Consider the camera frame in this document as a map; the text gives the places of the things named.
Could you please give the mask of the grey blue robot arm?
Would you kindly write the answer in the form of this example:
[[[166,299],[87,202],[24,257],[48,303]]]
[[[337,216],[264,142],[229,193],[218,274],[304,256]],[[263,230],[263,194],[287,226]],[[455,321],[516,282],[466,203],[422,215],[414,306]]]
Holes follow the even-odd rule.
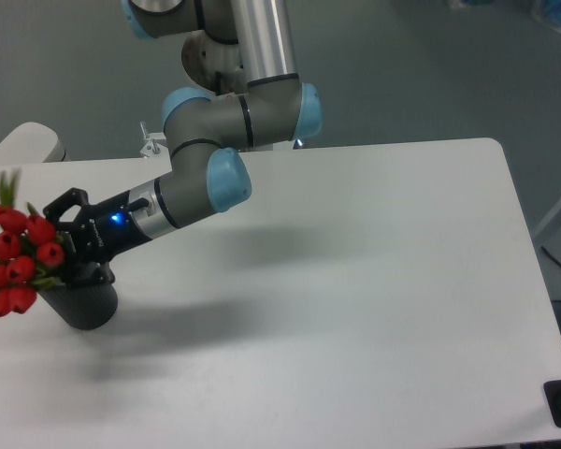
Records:
[[[318,92],[296,70],[282,1],[125,1],[122,9],[140,36],[202,31],[237,46],[246,86],[217,97],[186,87],[165,98],[166,174],[97,204],[73,188],[44,209],[64,240],[57,274],[70,288],[111,283],[116,255],[246,201],[252,185],[243,151],[322,127]]]

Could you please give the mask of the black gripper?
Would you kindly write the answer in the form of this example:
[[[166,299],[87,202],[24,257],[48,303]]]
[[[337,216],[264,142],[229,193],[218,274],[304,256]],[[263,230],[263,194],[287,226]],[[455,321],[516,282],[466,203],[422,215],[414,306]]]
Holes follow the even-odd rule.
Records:
[[[143,211],[148,199],[129,200],[118,194],[96,204],[85,190],[73,187],[44,209],[45,219],[71,242],[72,260],[63,268],[66,287],[94,287],[114,283],[109,262],[151,239],[139,228],[132,213]]]

